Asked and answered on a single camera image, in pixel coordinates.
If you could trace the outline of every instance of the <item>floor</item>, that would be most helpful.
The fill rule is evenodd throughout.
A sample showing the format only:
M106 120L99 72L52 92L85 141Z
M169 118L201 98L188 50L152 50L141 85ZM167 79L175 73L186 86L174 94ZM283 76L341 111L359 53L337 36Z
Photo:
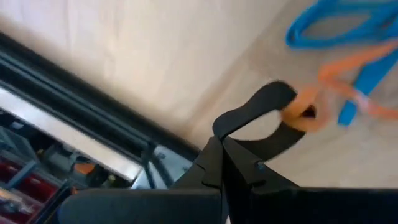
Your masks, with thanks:
M213 120L264 84L306 85L322 63L357 50L285 46L286 29L313 2L2 0L0 28L202 147ZM398 105L394 74L372 96L384 105ZM278 122L271 113L234 136L264 137ZM398 187L396 129L367 117L342 128L334 119L267 164L299 185Z

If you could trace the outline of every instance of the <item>orange ribbon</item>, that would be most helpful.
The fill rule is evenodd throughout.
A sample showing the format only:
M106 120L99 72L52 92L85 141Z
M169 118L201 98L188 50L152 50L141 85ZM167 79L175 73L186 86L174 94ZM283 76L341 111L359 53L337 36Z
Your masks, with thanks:
M319 84L300 91L296 98L283 110L282 121L301 131L318 131L330 120L330 110L322 89L333 90L347 100L353 100L361 109L371 116L382 119L398 119L398 110L384 108L364 96L351 85L339 80L343 72L362 67L367 63L380 59L398 48L398 40L350 55L349 57L323 65L320 68ZM305 118L303 112L310 106L316 110L315 118Z

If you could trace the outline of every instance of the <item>blue resistance band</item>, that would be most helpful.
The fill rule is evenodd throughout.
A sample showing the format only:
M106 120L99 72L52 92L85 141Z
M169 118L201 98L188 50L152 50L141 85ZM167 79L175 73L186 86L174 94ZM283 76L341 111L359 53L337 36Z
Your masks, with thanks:
M329 39L312 39L303 33L314 23L333 16L369 14L368 20L350 31ZM398 36L398 1L349 2L340 0L319 0L307 9L288 30L286 44L296 49L321 49L336 45L358 42L382 42ZM362 68L354 83L355 89L368 96L377 84L388 74L398 60L398 53L370 63ZM356 114L356 106L347 101L338 122L350 125Z

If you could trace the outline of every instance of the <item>orange strap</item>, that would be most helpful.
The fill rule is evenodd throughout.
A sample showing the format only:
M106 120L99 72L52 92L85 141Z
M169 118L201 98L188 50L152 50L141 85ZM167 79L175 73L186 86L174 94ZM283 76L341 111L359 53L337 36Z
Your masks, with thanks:
M398 41L388 42L322 66L318 76L319 84L299 92L294 101L280 113L282 121L301 131L318 131L324 127L330 120L330 110L326 98L321 94L322 88L333 90L347 100L354 100L363 112L371 116L398 119L398 110L379 106L351 85L338 79L343 72L382 58L397 47ZM302 113L311 105L315 107L317 116L302 117Z

